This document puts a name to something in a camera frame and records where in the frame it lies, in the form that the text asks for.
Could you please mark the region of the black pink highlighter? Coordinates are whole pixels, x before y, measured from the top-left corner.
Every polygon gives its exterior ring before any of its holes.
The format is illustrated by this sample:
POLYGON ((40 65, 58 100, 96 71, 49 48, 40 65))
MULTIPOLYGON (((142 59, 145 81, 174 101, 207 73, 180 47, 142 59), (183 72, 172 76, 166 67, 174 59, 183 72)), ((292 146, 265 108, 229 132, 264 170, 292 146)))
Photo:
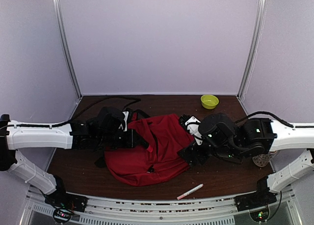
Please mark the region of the black pink highlighter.
POLYGON ((153 147, 151 145, 148 146, 147 151, 152 153, 153 152, 153 147))

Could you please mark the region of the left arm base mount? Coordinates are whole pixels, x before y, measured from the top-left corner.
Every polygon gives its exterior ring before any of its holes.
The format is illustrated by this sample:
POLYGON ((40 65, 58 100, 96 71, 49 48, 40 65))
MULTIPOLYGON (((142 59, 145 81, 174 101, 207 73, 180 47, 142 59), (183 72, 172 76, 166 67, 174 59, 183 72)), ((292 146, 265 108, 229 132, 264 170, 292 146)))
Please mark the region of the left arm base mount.
POLYGON ((57 208, 64 208, 71 211, 84 212, 87 206, 88 198, 85 196, 74 195, 66 192, 63 180, 54 175, 55 191, 51 194, 45 194, 45 202, 57 208))

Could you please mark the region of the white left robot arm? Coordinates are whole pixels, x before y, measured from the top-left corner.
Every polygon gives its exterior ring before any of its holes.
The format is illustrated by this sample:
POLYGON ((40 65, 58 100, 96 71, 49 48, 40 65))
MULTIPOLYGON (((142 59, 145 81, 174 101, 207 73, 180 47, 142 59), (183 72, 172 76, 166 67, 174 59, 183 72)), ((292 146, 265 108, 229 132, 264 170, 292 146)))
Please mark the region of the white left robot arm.
POLYGON ((22 153, 22 148, 97 149, 108 142, 113 149, 134 148, 149 143, 128 127, 134 112, 103 107, 98 115, 85 122, 25 123, 0 117, 0 169, 12 171, 26 183, 37 187, 48 201, 59 207, 71 202, 63 180, 40 169, 22 153))

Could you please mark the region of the pink capped white marker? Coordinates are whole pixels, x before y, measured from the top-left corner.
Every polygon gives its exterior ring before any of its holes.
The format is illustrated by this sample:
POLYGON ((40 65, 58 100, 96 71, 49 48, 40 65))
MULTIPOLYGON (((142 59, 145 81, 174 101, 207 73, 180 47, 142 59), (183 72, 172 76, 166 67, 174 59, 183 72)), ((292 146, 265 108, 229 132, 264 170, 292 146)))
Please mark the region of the pink capped white marker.
POLYGON ((177 200, 181 200, 181 199, 185 198, 186 196, 188 196, 188 195, 194 193, 195 191, 201 189, 203 186, 204 186, 203 184, 199 184, 198 186, 196 186, 196 187, 190 189, 189 191, 187 191, 187 192, 185 192, 185 193, 179 195, 179 196, 177 197, 177 200))

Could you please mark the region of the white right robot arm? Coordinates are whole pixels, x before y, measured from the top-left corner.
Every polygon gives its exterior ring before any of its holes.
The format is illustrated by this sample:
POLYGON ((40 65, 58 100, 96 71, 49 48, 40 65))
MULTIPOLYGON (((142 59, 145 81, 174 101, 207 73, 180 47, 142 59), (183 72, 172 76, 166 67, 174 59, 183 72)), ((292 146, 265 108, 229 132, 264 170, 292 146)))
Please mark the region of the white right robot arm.
POLYGON ((190 166, 203 164, 210 156, 223 161, 266 155, 285 149, 303 149, 302 154, 282 170, 257 182, 253 193, 236 196, 238 207, 263 206, 276 202, 276 195, 287 185, 314 169, 314 125, 291 124, 276 115, 256 118, 252 113, 233 122, 226 114, 211 114, 199 121, 192 115, 182 115, 179 123, 194 140, 178 155, 190 166))

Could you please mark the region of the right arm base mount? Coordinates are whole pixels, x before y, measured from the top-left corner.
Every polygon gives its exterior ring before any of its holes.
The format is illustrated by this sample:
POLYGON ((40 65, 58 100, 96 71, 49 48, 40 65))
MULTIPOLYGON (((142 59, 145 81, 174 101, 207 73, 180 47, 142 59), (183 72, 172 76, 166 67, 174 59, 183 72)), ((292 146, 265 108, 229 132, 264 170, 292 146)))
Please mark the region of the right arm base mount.
POLYGON ((257 190, 253 193, 234 197, 238 212, 266 206, 277 201, 276 193, 270 192, 268 176, 257 181, 257 190))

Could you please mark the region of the red student backpack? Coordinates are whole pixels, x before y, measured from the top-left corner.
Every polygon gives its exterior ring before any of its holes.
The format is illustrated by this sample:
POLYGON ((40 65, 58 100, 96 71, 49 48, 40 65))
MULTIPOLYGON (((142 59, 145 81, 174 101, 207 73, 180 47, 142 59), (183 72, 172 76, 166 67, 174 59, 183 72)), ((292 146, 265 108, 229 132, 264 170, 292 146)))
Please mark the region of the red student backpack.
POLYGON ((143 118, 128 124, 153 147, 142 146, 107 151, 94 164, 106 168, 118 181, 131 186, 149 186, 178 176, 190 166, 178 155, 194 138, 179 124, 176 114, 143 118))

